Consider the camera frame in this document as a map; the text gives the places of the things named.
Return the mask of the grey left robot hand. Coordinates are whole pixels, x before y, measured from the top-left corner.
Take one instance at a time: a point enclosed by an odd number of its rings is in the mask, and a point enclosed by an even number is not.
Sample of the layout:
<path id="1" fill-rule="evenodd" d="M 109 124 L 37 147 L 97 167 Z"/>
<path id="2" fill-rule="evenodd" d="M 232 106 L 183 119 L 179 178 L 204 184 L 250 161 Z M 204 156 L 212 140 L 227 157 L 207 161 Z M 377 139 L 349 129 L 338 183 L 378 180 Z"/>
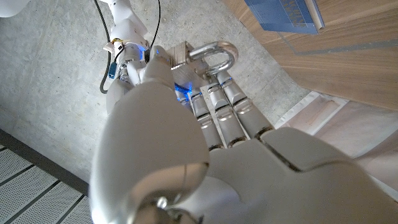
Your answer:
<path id="1" fill-rule="evenodd" d="M 112 67 L 117 76 L 127 61 Z M 141 83 L 114 106 L 90 179 L 95 223 L 396 223 L 397 203 L 333 146 L 275 129 L 227 72 L 175 94 L 151 50 Z"/>

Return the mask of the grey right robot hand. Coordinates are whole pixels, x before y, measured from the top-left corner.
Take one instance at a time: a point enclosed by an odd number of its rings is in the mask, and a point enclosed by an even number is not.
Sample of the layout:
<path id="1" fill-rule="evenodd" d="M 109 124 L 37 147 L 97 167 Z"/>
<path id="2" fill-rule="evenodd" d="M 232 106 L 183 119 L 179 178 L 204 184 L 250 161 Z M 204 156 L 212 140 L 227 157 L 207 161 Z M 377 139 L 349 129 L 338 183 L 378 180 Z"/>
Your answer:
<path id="1" fill-rule="evenodd" d="M 141 83 L 145 61 L 127 61 L 119 67 L 118 73 L 106 94 L 106 110 L 110 115 L 115 104 L 136 85 Z"/>

